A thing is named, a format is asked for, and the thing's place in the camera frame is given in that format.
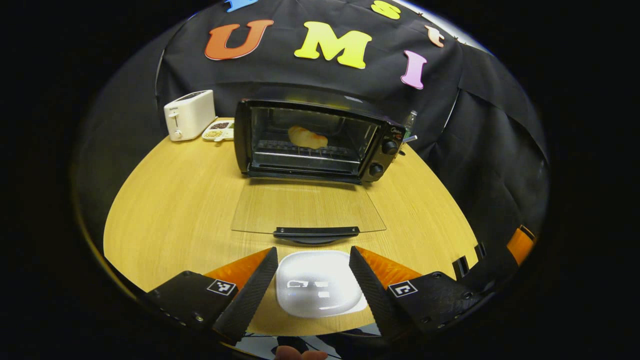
white bowl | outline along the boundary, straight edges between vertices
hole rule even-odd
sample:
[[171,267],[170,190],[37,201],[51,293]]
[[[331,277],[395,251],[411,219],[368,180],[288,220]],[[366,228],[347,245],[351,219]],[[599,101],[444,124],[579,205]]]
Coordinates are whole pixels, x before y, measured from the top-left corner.
[[367,301],[343,251],[300,251],[285,256],[276,271],[276,297],[287,313],[322,318],[364,310]]

black cloth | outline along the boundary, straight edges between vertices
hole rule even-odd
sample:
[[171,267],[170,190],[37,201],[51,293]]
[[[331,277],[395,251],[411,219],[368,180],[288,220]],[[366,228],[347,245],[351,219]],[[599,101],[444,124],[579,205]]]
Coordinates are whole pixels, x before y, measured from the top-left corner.
[[[213,89],[216,114],[233,117],[236,104],[260,83],[312,85],[376,103],[390,118],[418,113],[411,147],[431,167],[490,250],[504,245],[518,225],[537,234],[548,198],[548,161],[540,119],[522,88],[492,55],[460,44],[430,21],[403,8],[393,20],[374,13],[368,0],[259,1],[227,13],[217,3],[168,30],[133,56],[106,85],[81,134],[74,180],[81,213],[102,250],[111,203],[127,176],[168,132],[164,104]],[[246,56],[214,61],[204,49],[209,32],[240,24],[227,47],[241,45],[246,24],[272,19],[260,45]],[[351,30],[372,36],[365,69],[297,58],[305,21],[328,23],[341,37]],[[434,46],[424,25],[438,28]],[[405,50],[428,60],[424,89],[401,82]]]

white toaster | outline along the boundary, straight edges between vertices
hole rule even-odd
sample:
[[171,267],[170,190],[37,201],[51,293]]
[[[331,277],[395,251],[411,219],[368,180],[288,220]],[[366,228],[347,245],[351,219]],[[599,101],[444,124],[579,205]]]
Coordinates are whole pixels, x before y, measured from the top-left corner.
[[213,90],[192,92],[164,106],[164,119],[172,141],[190,140],[216,118]]

pink letter i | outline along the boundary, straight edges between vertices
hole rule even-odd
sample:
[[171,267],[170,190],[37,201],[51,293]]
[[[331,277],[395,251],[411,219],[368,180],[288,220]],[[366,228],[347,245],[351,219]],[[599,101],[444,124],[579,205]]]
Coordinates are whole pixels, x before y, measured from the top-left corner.
[[408,61],[406,63],[406,72],[400,77],[400,80],[409,86],[422,90],[424,85],[420,81],[420,78],[422,77],[422,66],[427,63],[427,59],[409,50],[405,50],[404,54],[408,58]]

oven control knob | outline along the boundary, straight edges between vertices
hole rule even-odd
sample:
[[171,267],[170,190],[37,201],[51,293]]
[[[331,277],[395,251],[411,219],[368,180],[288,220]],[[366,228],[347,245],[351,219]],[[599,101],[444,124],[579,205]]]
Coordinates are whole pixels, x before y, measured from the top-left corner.
[[385,168],[380,164],[373,164],[369,167],[369,174],[373,177],[381,177],[385,172]]
[[395,155],[398,152],[398,145],[396,145],[396,142],[387,141],[382,144],[382,152],[387,155]]

